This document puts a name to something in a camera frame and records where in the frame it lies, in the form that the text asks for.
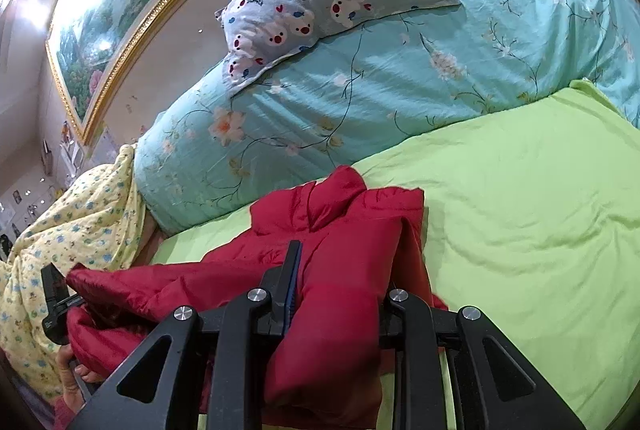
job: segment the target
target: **pillowcase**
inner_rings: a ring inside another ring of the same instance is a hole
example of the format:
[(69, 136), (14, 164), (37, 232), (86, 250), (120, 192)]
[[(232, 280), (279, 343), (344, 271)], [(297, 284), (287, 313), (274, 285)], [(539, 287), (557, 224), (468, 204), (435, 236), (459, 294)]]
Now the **pillowcase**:
[(459, 0), (232, 0), (216, 13), (229, 53), (223, 80), (232, 94), (319, 39), (365, 20), (460, 4)]

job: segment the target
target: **yellow patterned blanket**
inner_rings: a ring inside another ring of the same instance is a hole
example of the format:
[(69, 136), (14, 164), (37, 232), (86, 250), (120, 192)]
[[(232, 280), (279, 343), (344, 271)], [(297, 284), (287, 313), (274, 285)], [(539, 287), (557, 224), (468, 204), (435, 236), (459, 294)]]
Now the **yellow patterned blanket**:
[(126, 269), (140, 243), (145, 206), (133, 181), (134, 147), (124, 145), (112, 165), (81, 175), (16, 240), (0, 262), (0, 347), (12, 367), (46, 400), (60, 395), (58, 346), (42, 332), (47, 315), (40, 269), (50, 262), (66, 275), (77, 263)]

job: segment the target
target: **gold picture frame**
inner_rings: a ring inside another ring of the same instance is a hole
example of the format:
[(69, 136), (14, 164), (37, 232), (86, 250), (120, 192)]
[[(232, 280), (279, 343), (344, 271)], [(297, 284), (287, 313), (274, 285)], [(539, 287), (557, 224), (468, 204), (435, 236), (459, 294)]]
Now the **gold picture frame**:
[(55, 45), (52, 45), (52, 35), (56, 32), (56, 12), (60, 2), (61, 0), (58, 0), (56, 3), (56, 9), (49, 26), (49, 34), (46, 41), (47, 59), (56, 89), (65, 105), (69, 123), (75, 130), (77, 138), (82, 144), (87, 145), (92, 142), (106, 109), (140, 53), (184, 0), (158, 0), (151, 10), (144, 14), (140, 20), (137, 20), (138, 24), (135, 28), (129, 28), (128, 31), (132, 31), (132, 33), (118, 43), (113, 55), (106, 63), (104, 71), (100, 71), (99, 82), (94, 82), (94, 79), (98, 79), (94, 78), (98, 71), (92, 73), (92, 82), (91, 84), (87, 83), (87, 87), (89, 89), (90, 86), (95, 84), (95, 91), (86, 99), (82, 117), (78, 112), (78, 100), (70, 96), (67, 82), (63, 76), (60, 51), (56, 50)]

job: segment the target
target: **green bedsheet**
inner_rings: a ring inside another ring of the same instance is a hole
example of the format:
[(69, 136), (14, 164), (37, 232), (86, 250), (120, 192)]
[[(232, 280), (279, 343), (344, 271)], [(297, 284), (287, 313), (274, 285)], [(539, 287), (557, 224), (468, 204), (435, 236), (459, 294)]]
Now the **green bedsheet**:
[[(354, 167), (369, 187), (424, 189), (434, 291), (481, 308), (589, 430), (606, 428), (640, 379), (640, 132), (576, 81)], [(247, 206), (154, 262), (200, 260), (249, 225)]]

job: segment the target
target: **black metal bracket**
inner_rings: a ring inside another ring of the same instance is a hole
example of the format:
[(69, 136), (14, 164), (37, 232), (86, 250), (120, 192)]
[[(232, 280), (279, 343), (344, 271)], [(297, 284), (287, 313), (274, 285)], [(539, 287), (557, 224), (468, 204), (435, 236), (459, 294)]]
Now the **black metal bracket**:
[[(215, 352), (207, 430), (259, 430), (266, 364), (293, 316), (300, 243), (260, 287), (197, 313), (180, 306), (88, 399), (69, 430), (194, 430)], [(380, 311), (380, 347), (396, 352), (393, 430), (446, 430), (439, 347), (459, 430), (584, 430), (542, 375), (476, 307), (446, 312), (402, 289)]]
[[(42, 278), (42, 288), (44, 289), (45, 303), (47, 304), (47, 317), (42, 321), (42, 330), (45, 336), (52, 342), (59, 345), (69, 343), (66, 333), (66, 313), (72, 307), (81, 306), (84, 299), (79, 295), (69, 295), (69, 288), (66, 286), (65, 277), (53, 264), (47, 264), (40, 270)], [(75, 368), (79, 363), (71, 360), (69, 367), (73, 371), (74, 377), (82, 392), (82, 397), (86, 401), (97, 390), (95, 383), (85, 383), (76, 373)]]

